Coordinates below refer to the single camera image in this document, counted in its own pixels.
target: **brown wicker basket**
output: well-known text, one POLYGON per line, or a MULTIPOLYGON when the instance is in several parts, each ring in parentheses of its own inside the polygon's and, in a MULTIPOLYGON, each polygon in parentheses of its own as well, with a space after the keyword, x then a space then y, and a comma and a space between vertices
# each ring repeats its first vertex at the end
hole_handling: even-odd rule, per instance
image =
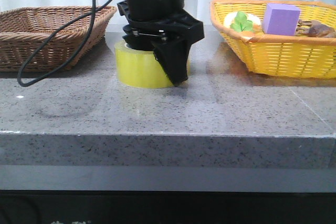
MULTIPOLYGON (((91 6, 24 7, 0 13, 0 71, 17 72, 22 63, 62 25, 91 11, 91 6)), ((117 11, 108 6, 96 13, 91 36, 77 57, 67 66, 71 69, 89 49, 104 36, 110 18, 117 11)), ((55 69, 71 57, 84 39, 90 16, 60 31, 27 65, 26 72, 55 69)))

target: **granite countertop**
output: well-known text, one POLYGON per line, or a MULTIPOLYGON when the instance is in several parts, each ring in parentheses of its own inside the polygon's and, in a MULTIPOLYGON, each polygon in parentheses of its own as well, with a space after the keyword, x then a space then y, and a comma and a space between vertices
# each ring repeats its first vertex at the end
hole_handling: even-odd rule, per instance
POLYGON ((249 73, 205 30, 177 88, 120 83, 121 32, 31 87, 0 73, 0 164, 336 168, 336 79, 249 73))

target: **black cable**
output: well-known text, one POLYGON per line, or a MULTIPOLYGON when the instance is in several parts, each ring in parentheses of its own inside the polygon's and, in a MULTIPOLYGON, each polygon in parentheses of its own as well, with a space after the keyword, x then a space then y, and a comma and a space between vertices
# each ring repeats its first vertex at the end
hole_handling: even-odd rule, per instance
POLYGON ((40 81, 40 80, 43 80, 49 76, 51 76, 53 73, 57 72, 58 70, 60 70, 61 68, 65 67, 66 65, 68 65, 71 61, 73 61, 73 59, 77 56, 77 54, 79 53, 79 51, 83 48, 83 46, 85 45, 85 43, 88 41, 90 35, 91 35, 91 32, 92 32, 92 29, 93 29, 93 25, 95 23, 94 19, 95 19, 95 16, 96 16, 96 12, 99 12, 100 10, 102 10, 103 8, 105 8, 109 3, 111 3, 113 0, 108 0, 105 4, 103 4, 102 6, 100 6, 99 8, 96 8, 96 0, 92 0, 92 10, 91 12, 89 13, 86 13, 86 14, 83 14, 81 16, 79 16, 78 18, 75 18, 73 19, 72 21, 66 23, 65 25, 61 26, 60 28, 58 28, 57 30, 55 30, 47 39, 46 41, 44 41, 41 46, 39 48, 37 48, 33 53, 32 55, 22 64, 19 72, 18 72, 18 75, 17 75, 17 82, 22 86, 22 87, 28 87, 30 85, 33 85, 34 83, 40 81), (27 82, 27 83, 23 83, 22 82, 22 72, 23 70, 26 68, 26 66, 30 63, 30 61, 36 56, 36 54, 41 51, 47 44, 50 40, 52 40, 52 38, 54 38, 56 36, 56 34, 65 29, 66 27, 70 26, 71 24, 77 22, 78 20, 80 19, 83 19, 87 16, 90 16, 91 15, 91 20, 90 20, 90 26, 89 26, 89 29, 88 29, 88 32, 87 32, 87 35, 86 37, 83 39, 82 43, 79 45, 79 47, 77 48, 77 50, 72 54, 72 56, 67 60, 65 61, 62 65, 60 65, 59 67, 57 67, 56 69, 52 70, 51 72, 49 73, 46 73, 30 82, 27 82))

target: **green leaf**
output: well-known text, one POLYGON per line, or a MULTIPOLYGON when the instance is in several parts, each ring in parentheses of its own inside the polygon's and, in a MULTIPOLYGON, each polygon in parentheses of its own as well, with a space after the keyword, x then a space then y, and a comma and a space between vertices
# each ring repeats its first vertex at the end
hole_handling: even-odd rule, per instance
POLYGON ((251 20, 247 20, 244 23, 242 31, 253 31, 253 22, 251 20))
POLYGON ((232 23, 230 25, 230 28, 232 28, 234 31, 237 31, 237 32, 241 32, 242 31, 240 24, 237 24, 237 23, 232 23))
POLYGON ((253 22, 247 20, 247 15, 244 12, 237 12, 235 22, 230 25, 230 28, 237 32, 253 31, 253 22))
POLYGON ((237 12, 237 15, 235 17, 235 22, 243 24, 246 21, 247 21, 247 15, 243 12, 237 12))

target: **wicker basket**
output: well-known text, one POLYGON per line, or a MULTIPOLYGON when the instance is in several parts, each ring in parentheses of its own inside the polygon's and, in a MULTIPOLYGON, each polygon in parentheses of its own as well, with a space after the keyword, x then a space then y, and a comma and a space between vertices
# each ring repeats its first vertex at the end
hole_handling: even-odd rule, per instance
MULTIPOLYGON (((0 71, 17 72, 22 63, 60 26, 91 11, 90 6, 25 7, 0 13, 0 71)), ((106 26, 117 11, 106 7, 96 13, 91 36, 77 57, 65 68, 71 69, 86 51, 104 36, 106 26)), ((90 16, 60 31, 27 65, 25 71, 46 72, 64 63, 84 39, 90 16)))
POLYGON ((223 26, 228 13, 251 13, 262 21, 267 3, 293 4, 301 19, 336 27, 336 6, 322 2, 214 0, 211 20, 248 70, 270 76, 336 78, 336 38, 256 34, 247 37, 223 26))

